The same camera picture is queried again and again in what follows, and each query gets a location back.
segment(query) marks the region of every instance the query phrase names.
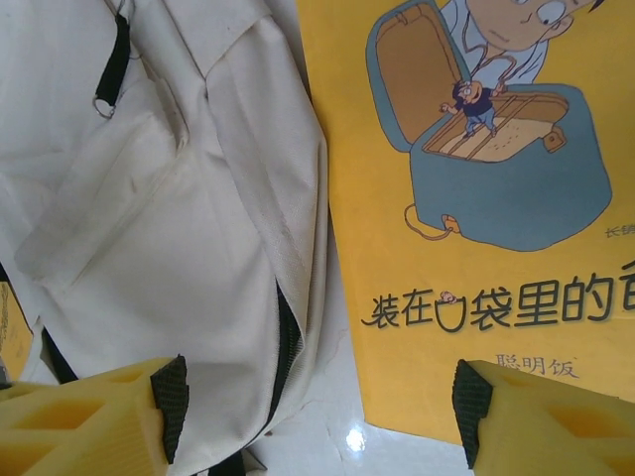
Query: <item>yellow book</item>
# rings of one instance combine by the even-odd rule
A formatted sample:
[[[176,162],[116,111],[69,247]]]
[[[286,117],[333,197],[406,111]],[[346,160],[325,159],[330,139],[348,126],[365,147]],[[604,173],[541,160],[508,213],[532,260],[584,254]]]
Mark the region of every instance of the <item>yellow book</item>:
[[[0,265],[0,383],[20,379],[32,341],[33,332]]]
[[[298,0],[366,419],[459,358],[635,400],[635,3]]]

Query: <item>shirt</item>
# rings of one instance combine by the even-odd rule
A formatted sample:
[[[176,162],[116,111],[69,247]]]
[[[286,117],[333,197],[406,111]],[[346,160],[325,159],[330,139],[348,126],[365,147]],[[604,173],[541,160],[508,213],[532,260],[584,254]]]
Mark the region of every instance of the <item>shirt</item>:
[[[467,117],[476,117],[484,114],[489,111],[494,105],[492,104],[491,98],[492,90],[488,87],[483,87],[483,90],[480,94],[480,97],[476,102],[472,102],[470,104],[466,104],[463,101],[462,97],[459,97],[456,101],[456,105],[454,106],[457,110],[463,110]]]
[[[469,48],[478,45],[487,45],[487,41],[478,31],[473,18],[468,19],[469,10],[466,0],[451,0],[442,9],[442,13],[449,28],[450,34],[456,47],[461,52],[463,59],[470,71],[473,80],[480,81],[483,86],[494,88],[498,84],[500,76],[510,66],[510,60],[506,58],[495,59],[486,67],[476,71],[482,57],[482,49],[468,53],[463,44],[463,29],[467,25],[465,32],[465,42]],[[537,43],[523,52],[506,52],[504,55],[513,57],[516,66],[509,73],[511,76],[505,78],[506,84],[530,84],[534,82],[540,72],[547,57],[549,41]]]

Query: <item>small cartoon figure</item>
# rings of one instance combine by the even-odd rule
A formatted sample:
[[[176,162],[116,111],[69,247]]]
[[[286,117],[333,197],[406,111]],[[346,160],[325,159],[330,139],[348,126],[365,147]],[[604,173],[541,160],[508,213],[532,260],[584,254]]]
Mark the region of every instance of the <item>small cartoon figure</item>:
[[[443,291],[441,293],[441,302],[447,302],[448,304],[454,304],[458,301],[455,295],[453,295],[450,291]]]
[[[496,89],[490,89],[483,87],[478,81],[458,82],[452,91],[452,97],[456,104],[450,106],[445,102],[441,105],[441,111],[449,112],[452,115],[463,111],[467,118],[465,138],[472,137],[479,124],[484,124],[492,137],[496,137],[496,125],[494,124],[496,112],[491,98],[500,94],[503,87],[502,83],[498,83]]]

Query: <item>blue suitcase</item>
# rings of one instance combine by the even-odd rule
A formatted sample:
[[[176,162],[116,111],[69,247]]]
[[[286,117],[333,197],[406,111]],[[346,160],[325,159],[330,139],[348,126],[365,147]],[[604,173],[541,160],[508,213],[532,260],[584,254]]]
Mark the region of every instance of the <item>blue suitcase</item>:
[[[492,98],[496,138],[484,128],[464,138],[464,114],[440,111],[454,103],[452,87],[469,80],[469,71],[434,0],[383,15],[366,61],[381,127],[396,150],[410,154],[416,219],[436,229],[413,226],[407,208],[407,223],[421,235],[455,232],[536,251],[580,232],[608,206],[608,174],[575,87],[509,86]]]

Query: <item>metal d-ring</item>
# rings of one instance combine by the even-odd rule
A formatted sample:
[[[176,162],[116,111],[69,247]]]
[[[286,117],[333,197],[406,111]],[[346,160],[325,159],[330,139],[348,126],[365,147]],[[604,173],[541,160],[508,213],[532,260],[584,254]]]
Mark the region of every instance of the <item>metal d-ring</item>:
[[[108,111],[107,114],[104,114],[103,112],[101,112],[99,110],[99,108],[97,107],[97,100],[99,98],[95,95],[92,97],[92,107],[95,108],[95,111],[97,111],[97,114],[99,114],[101,117],[103,117],[104,119],[112,119],[112,116],[115,115],[115,109],[116,109],[116,105],[115,106],[110,106],[110,111]]]

